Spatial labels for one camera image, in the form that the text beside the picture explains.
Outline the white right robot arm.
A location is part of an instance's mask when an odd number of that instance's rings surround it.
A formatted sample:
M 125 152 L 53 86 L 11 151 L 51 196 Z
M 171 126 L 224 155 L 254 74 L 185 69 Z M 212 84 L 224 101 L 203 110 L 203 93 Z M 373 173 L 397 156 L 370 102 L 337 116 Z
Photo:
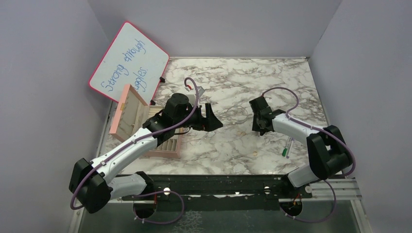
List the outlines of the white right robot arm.
M 254 114 L 252 130 L 264 135 L 277 132 L 305 144 L 308 150 L 308 164 L 283 176 L 281 193 L 291 198 L 300 187 L 317 180 L 326 180 L 339 171 L 351 166 L 353 158 L 344 147 L 340 130 L 333 125 L 326 128 L 305 126 L 288 118 L 280 109 L 272 110 L 263 96 L 249 102 Z

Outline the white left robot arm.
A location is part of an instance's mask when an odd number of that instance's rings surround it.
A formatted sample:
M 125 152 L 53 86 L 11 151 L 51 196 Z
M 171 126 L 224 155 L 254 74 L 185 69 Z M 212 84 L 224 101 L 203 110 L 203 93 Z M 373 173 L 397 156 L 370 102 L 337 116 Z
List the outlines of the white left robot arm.
M 141 128 L 112 151 L 91 161 L 85 158 L 78 160 L 69 182 L 72 193 L 70 208 L 85 208 L 92 214 L 111 199 L 121 196 L 149 198 L 153 187 L 139 174 L 117 175 L 138 157 L 172 138 L 176 129 L 183 127 L 211 132 L 221 128 L 223 123 L 214 115 L 211 104 L 205 104 L 206 115 L 202 116 L 202 108 L 197 102 L 195 100 L 191 104 L 186 95 L 175 93 L 161 111 L 147 119 Z

